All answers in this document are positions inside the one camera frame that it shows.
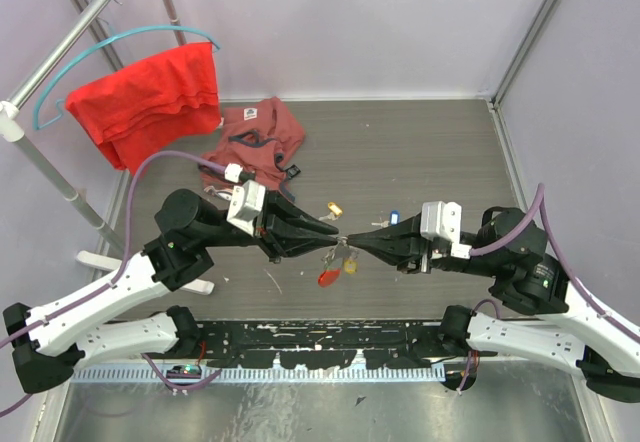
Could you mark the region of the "blue tag key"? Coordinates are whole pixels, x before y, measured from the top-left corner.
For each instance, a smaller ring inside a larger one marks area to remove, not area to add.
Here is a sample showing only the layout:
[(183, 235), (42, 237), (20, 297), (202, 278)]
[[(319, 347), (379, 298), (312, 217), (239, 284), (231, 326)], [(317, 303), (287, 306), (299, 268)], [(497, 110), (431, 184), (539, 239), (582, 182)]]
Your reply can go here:
[(391, 211), (386, 218), (380, 217), (378, 222), (372, 222), (371, 225), (379, 228), (387, 228), (397, 225), (400, 222), (400, 214), (398, 211)]

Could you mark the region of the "yellow tag key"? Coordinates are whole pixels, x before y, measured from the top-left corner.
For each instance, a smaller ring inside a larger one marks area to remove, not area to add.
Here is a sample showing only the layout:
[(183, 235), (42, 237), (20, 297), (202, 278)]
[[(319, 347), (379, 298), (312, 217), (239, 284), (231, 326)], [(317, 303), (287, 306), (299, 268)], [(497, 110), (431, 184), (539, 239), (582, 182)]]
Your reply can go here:
[(346, 274), (354, 275), (357, 273), (358, 263), (355, 259), (345, 259), (342, 268)]
[(327, 207), (328, 213), (320, 217), (321, 221), (335, 221), (344, 214), (343, 209), (335, 202), (329, 202)]

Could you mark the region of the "metal key organizer red handle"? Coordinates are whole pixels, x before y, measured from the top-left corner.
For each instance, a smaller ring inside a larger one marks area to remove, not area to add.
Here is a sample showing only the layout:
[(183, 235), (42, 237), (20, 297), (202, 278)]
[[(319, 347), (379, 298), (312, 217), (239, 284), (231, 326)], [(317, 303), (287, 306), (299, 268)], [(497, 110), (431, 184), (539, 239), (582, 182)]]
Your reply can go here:
[(342, 275), (346, 274), (342, 268), (345, 259), (355, 259), (358, 263), (358, 250), (349, 246), (346, 242), (340, 241), (322, 259), (323, 269), (317, 279), (317, 283), (321, 288), (329, 287)]

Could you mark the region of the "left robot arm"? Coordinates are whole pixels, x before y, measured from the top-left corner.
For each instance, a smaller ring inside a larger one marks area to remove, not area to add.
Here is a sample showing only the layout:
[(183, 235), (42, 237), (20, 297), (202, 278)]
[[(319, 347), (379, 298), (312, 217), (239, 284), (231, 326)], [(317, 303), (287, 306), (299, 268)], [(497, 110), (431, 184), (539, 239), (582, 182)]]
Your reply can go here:
[(296, 207), (282, 194), (247, 182), (218, 209), (195, 192), (171, 193), (155, 215), (159, 236), (118, 268), (45, 305), (15, 303), (3, 312), (21, 388), (37, 394), (66, 382), (91, 363), (137, 353), (194, 355), (199, 328), (184, 307), (134, 323), (115, 317), (164, 297), (213, 267), (215, 247), (259, 247), (269, 261), (337, 244), (338, 229)]

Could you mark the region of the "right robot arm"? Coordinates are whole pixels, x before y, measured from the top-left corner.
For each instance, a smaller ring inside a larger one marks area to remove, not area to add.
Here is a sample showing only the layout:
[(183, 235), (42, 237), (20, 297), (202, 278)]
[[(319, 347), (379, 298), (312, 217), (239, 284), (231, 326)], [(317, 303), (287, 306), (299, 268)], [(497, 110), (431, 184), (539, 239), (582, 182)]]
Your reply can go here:
[(493, 282), (490, 295), (505, 308), (553, 326), (524, 327), (450, 305), (438, 328), (440, 347), (447, 354), (492, 352), (529, 359), (581, 378), (602, 397), (638, 402), (638, 326), (629, 321), (611, 324), (612, 312), (572, 284), (560, 261), (547, 251), (547, 232), (533, 221), (505, 245), (487, 252), (486, 247), (506, 238), (524, 220), (521, 210), (486, 210), (476, 233), (462, 231), (461, 216), (455, 202), (427, 202), (416, 216), (351, 234), (347, 243), (407, 274), (436, 269), (487, 277)]

